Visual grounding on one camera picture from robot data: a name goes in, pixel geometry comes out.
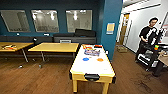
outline man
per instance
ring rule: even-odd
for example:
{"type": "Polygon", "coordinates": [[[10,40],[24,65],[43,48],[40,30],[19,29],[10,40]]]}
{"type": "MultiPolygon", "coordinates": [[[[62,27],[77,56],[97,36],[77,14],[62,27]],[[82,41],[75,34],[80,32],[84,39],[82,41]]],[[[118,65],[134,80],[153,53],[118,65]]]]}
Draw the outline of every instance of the man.
{"type": "Polygon", "coordinates": [[[141,41],[139,43],[139,48],[138,48],[136,56],[135,56],[136,62],[138,60],[138,55],[145,54],[145,52],[147,50],[144,48],[144,45],[146,45],[146,44],[151,45],[153,38],[155,38],[157,36],[157,34],[156,34],[157,29],[154,27],[154,25],[157,23],[157,21],[158,21],[157,18],[150,19],[149,26],[146,26],[141,30],[141,33],[139,34],[141,41]]]}

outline blue wall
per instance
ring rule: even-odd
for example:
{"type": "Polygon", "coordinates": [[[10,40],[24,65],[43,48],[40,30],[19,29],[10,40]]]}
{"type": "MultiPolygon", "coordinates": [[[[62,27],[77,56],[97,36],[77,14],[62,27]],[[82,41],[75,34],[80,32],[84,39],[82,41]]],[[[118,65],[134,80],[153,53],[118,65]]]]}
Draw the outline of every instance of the blue wall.
{"type": "Polygon", "coordinates": [[[105,0],[101,44],[105,50],[109,51],[108,58],[110,60],[112,60],[114,53],[121,9],[122,0],[105,0]],[[108,23],[115,23],[114,33],[112,35],[106,34],[108,23]]]}
{"type": "MultiPolygon", "coordinates": [[[[31,32],[19,32],[20,36],[44,36],[36,32],[31,10],[56,10],[58,12],[59,33],[68,33],[66,10],[87,9],[92,10],[92,30],[97,31],[98,0],[4,0],[0,1],[0,10],[25,10],[31,32]]],[[[0,34],[16,36],[17,32],[8,32],[5,23],[0,17],[0,34]]]]}
{"type": "Polygon", "coordinates": [[[101,43],[102,36],[102,26],[103,26],[103,16],[104,16],[104,2],[105,0],[100,0],[99,2],[99,21],[97,26],[97,44],[101,43]]]}

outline table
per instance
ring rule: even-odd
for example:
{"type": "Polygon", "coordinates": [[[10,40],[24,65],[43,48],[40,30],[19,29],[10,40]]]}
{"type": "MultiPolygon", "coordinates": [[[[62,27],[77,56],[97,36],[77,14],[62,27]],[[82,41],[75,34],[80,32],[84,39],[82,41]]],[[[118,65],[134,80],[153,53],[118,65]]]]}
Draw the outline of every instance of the table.
{"type": "Polygon", "coordinates": [[[25,58],[26,62],[28,62],[24,48],[27,46],[30,46],[32,44],[33,43],[0,42],[0,47],[1,47],[0,52],[16,52],[18,50],[22,50],[24,58],[25,58]],[[16,48],[15,49],[3,49],[3,46],[6,46],[6,45],[14,45],[14,46],[16,46],[16,48]]]}
{"type": "Polygon", "coordinates": [[[115,83],[116,77],[105,51],[103,48],[94,48],[94,45],[89,45],[100,54],[99,56],[86,55],[84,46],[80,47],[70,69],[73,92],[77,92],[77,81],[94,81],[104,83],[102,94],[107,94],[109,83],[115,83]]]}
{"type": "Polygon", "coordinates": [[[41,43],[28,51],[40,51],[43,62],[45,62],[43,52],[72,52],[73,57],[75,57],[76,50],[79,43],[41,43]]]}
{"type": "Polygon", "coordinates": [[[160,72],[163,69],[164,64],[168,66],[168,55],[165,55],[165,51],[160,52],[158,57],[158,64],[156,66],[156,69],[153,73],[153,76],[158,77],[160,76],[160,72]]]}

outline glass wall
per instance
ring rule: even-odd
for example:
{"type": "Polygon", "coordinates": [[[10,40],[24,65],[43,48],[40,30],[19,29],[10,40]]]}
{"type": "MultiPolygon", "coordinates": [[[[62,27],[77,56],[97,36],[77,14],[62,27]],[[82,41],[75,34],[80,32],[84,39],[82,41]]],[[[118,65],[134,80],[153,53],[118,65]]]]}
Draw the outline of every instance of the glass wall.
{"type": "Polygon", "coordinates": [[[30,32],[24,10],[1,10],[1,16],[9,32],[30,32]]]}
{"type": "Polygon", "coordinates": [[[75,29],[92,29],[92,10],[67,10],[68,32],[75,29]]]}
{"type": "Polygon", "coordinates": [[[37,32],[59,32],[57,11],[32,10],[32,17],[37,32]]]}

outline wooden floor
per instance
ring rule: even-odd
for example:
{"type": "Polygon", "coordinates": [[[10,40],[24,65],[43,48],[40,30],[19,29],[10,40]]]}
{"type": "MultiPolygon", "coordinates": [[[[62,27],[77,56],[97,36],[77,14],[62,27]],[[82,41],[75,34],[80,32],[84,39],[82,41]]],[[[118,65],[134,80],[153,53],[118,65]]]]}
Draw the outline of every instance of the wooden floor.
{"type": "MultiPolygon", "coordinates": [[[[69,70],[72,58],[50,58],[38,68],[41,58],[25,62],[24,58],[0,58],[0,94],[73,94],[69,70]]],[[[109,85],[108,94],[168,94],[168,72],[153,77],[141,64],[134,62],[134,53],[114,52],[113,69],[117,79],[109,85]]],[[[78,82],[78,94],[101,94],[101,83],[78,82]]]]}

